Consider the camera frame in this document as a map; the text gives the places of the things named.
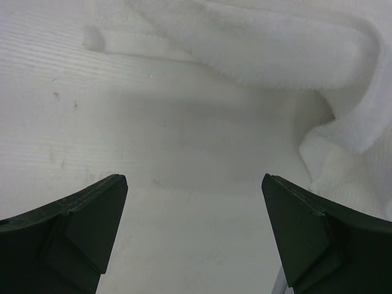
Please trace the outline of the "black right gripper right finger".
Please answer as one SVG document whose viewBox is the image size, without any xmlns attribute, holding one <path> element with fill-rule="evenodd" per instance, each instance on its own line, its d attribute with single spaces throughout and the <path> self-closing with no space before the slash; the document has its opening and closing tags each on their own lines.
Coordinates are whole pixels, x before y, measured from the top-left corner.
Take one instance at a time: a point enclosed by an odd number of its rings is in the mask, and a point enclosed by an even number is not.
<svg viewBox="0 0 392 294">
<path fill-rule="evenodd" d="M 391 222 L 265 175 L 282 266 L 273 293 L 391 293 Z"/>
</svg>

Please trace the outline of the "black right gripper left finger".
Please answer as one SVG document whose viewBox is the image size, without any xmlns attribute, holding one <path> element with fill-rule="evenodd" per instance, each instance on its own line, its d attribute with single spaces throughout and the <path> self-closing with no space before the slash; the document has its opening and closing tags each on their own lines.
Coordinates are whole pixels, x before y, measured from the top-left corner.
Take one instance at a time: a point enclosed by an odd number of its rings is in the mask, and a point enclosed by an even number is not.
<svg viewBox="0 0 392 294">
<path fill-rule="evenodd" d="M 95 293 L 127 197 L 123 175 L 1 221 L 1 293 Z"/>
</svg>

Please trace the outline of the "white terry towel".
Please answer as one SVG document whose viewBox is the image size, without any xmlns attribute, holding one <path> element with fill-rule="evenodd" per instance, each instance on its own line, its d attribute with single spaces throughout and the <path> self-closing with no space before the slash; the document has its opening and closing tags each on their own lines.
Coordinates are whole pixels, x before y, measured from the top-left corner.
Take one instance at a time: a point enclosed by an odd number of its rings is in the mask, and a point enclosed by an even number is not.
<svg viewBox="0 0 392 294">
<path fill-rule="evenodd" d="M 334 119 L 300 145 L 310 190 L 391 218 L 391 36 L 318 1 L 93 1 L 86 49 L 200 62 L 240 83 L 314 90 Z"/>
</svg>

